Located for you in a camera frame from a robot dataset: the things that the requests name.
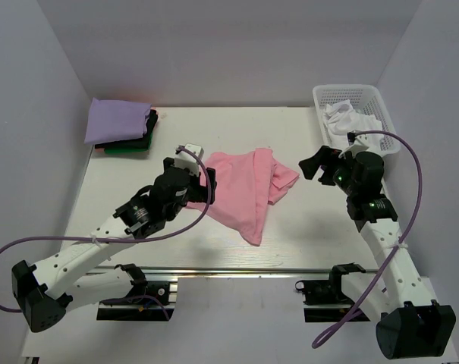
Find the crumpled white t-shirt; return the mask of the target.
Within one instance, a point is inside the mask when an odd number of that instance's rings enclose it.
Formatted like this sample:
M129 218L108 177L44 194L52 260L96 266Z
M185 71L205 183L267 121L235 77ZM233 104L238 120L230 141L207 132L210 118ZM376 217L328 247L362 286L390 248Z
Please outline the crumpled white t-shirt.
M336 149L345 149L349 146L349 132L383 130L382 122L375 115L358 112L349 99L327 104L322 110L322 121L330 137L330 146Z

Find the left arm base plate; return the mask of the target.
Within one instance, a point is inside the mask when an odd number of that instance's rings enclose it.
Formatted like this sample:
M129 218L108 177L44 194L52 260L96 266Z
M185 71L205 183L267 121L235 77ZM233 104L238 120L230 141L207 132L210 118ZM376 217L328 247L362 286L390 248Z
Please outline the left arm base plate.
M175 308L177 280L154 276L141 288L133 288L126 300L98 305L97 321L167 322Z

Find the pink t-shirt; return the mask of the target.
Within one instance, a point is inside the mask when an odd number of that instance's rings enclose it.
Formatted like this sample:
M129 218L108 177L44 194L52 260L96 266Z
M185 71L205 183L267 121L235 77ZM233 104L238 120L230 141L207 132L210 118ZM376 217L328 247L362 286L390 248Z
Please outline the pink t-shirt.
M259 246L268 207L287 194L299 173L278 162L267 148L243 155L214 152L205 166L215 170L216 180L215 201L206 214Z

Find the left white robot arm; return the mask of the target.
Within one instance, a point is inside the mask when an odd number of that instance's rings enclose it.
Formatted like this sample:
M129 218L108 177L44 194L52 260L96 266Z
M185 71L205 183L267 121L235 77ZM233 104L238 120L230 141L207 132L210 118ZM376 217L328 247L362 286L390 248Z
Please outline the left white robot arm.
M30 330L38 333L57 324L68 312L94 303L156 304L165 295L147 281L135 264L118 264L111 271L90 271L115 254L159 232L190 202L208 206L215 201L215 170L166 158L164 171L116 208L86 241L78 241L42 261L17 263L11 270L13 294Z

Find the folded lilac t-shirt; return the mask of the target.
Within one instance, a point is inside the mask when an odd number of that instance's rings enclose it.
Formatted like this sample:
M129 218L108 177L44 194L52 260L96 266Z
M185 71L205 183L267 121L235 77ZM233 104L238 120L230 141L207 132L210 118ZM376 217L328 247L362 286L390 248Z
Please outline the folded lilac t-shirt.
M147 132L146 116L151 105L121 100L93 98L84 142L87 145L134 140Z

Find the white plastic basket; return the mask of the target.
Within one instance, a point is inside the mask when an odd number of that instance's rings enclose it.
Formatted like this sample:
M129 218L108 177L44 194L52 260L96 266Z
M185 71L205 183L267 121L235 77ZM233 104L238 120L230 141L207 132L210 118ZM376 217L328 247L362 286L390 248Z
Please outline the white plastic basket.
M382 131L395 132L385 103L374 86L364 84L319 85L313 88L313 101L324 144L330 146L330 137L322 121L322 110L327 104L334 104L347 99L351 101L352 106L358 112L365 115L375 115L382 122Z

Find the folded green t-shirt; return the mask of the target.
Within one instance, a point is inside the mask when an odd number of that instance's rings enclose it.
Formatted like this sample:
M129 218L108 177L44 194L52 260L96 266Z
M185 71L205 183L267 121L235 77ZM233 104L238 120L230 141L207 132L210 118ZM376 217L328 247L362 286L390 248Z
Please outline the folded green t-shirt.
M152 134L145 134L137 140L125 140L107 143L102 149L106 154L120 154L129 152L147 152L152 143Z

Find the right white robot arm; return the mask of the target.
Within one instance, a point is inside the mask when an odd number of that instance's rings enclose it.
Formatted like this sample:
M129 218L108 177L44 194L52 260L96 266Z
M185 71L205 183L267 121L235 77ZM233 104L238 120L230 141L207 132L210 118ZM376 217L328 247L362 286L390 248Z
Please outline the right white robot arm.
M299 166L307 180L321 171L322 185L346 194L347 213L379 266L371 276L357 263L335 265L327 280L303 281L305 303L350 303L347 317L365 315L375 322L376 340L387 359L442 356L456 315L451 306L437 302L402 242L398 215L382 186L382 157L322 146Z

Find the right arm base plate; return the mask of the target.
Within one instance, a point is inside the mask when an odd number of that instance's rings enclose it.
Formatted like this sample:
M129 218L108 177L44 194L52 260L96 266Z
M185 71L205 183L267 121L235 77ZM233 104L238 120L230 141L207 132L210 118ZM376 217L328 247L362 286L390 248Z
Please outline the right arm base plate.
M303 295L306 323L339 322L354 304L342 293L333 292L328 280L300 280L294 288Z

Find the aluminium table edge rail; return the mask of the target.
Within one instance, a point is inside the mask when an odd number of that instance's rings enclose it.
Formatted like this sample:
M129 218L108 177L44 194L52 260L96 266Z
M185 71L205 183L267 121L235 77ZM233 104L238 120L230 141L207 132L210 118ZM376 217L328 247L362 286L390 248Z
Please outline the aluminium table edge rail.
M114 266L108 268L94 268L84 274L80 272L61 273L68 274L68 286L81 278L108 278L105 275L113 275ZM323 276L327 277L332 269L312 268L161 268L161 267L140 267L136 269L144 275L147 281L176 281L179 278L296 278Z

